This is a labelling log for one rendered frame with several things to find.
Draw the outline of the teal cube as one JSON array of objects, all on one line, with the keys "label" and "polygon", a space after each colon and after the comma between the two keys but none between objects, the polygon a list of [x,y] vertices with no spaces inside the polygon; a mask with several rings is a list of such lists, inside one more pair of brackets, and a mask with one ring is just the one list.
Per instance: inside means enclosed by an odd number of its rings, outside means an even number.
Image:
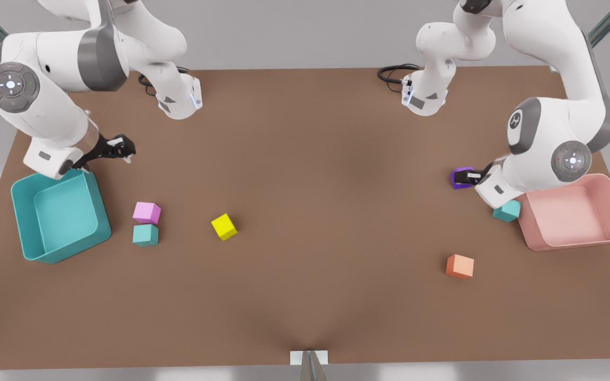
[{"label": "teal cube", "polygon": [[159,229],[154,224],[140,224],[133,227],[132,243],[140,247],[156,246],[159,243]]},{"label": "teal cube", "polygon": [[511,222],[519,218],[520,211],[521,203],[518,200],[511,200],[504,203],[501,207],[494,209],[493,217],[505,222]]}]

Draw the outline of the purple cube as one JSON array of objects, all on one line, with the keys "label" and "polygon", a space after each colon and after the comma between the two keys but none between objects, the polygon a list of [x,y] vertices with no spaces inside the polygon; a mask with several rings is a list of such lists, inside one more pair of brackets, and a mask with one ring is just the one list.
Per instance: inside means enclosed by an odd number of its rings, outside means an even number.
[{"label": "purple cube", "polygon": [[470,178],[468,175],[470,172],[473,172],[474,168],[469,167],[457,167],[450,174],[451,186],[453,189],[463,189],[474,186],[478,178]]}]

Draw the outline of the pink cube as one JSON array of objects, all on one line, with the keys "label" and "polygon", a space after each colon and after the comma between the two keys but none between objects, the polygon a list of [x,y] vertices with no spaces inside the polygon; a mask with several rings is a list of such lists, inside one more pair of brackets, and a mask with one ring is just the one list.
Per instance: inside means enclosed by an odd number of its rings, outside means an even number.
[{"label": "pink cube", "polygon": [[132,217],[142,224],[158,224],[161,213],[162,208],[156,203],[137,202]]}]

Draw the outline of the yellow cube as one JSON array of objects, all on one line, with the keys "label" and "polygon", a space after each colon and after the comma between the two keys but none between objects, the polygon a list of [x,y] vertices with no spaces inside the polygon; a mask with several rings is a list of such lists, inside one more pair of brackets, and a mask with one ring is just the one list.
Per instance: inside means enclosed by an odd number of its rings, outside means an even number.
[{"label": "yellow cube", "polygon": [[223,214],[217,217],[217,219],[212,220],[211,226],[213,226],[214,231],[222,241],[235,236],[238,232],[228,214]]}]

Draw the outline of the pink square tray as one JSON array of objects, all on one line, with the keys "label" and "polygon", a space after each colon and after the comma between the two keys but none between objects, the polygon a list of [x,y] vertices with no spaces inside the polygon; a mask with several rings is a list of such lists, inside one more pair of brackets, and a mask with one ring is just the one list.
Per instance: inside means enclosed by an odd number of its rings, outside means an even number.
[{"label": "pink square tray", "polygon": [[610,244],[610,177],[587,174],[572,184],[517,198],[518,221],[533,251]]}]

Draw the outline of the orange cube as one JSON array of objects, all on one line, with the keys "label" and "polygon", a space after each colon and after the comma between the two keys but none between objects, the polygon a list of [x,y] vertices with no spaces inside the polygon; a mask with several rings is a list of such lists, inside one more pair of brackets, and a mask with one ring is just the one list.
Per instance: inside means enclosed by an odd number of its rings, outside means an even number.
[{"label": "orange cube", "polygon": [[474,259],[453,254],[447,259],[446,275],[458,279],[470,279],[473,276]]}]

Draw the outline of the teal square tray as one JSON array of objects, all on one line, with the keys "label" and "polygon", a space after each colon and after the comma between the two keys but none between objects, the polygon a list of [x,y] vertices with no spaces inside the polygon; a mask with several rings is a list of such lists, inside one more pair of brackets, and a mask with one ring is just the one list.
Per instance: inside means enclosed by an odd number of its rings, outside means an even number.
[{"label": "teal square tray", "polygon": [[55,264],[100,244],[112,234],[91,172],[71,169],[60,180],[41,174],[11,187],[24,258]]}]

